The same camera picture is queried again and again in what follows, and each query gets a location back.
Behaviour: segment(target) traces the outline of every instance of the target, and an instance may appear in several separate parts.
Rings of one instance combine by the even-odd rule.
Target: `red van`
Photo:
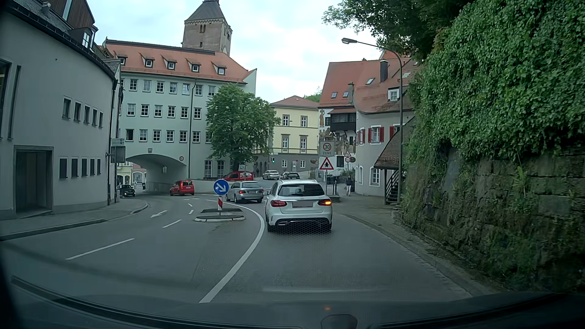
[[[171,196],[178,194],[183,196],[185,194],[195,195],[195,187],[193,186],[192,180],[177,180],[175,185],[171,186],[171,190],[168,192]]]

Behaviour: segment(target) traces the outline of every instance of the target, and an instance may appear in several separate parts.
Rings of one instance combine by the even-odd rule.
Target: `white suv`
[[[268,232],[295,222],[317,224],[320,229],[331,230],[331,199],[315,180],[279,180],[264,195],[267,196]]]

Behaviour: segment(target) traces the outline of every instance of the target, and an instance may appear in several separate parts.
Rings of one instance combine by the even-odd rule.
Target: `church tower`
[[[229,56],[231,43],[232,28],[219,7],[219,0],[203,0],[185,20],[183,47],[213,50]]]

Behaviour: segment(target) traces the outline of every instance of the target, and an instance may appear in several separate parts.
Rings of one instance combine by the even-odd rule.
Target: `stone wall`
[[[514,290],[583,287],[585,148],[559,156],[408,168],[403,221]]]

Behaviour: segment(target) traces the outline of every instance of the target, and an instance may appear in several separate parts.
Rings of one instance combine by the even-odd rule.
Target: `red tile roof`
[[[243,83],[243,80],[254,70],[248,71],[227,54],[216,53],[210,50],[190,49],[182,47],[163,46],[160,44],[127,42],[106,39],[107,49],[115,56],[127,57],[122,71],[164,74],[169,76],[184,76]],[[153,67],[144,65],[143,57],[154,59]],[[174,70],[169,70],[165,59],[176,60]],[[191,71],[191,63],[200,64],[199,72]],[[225,67],[225,75],[219,75],[216,65]]]

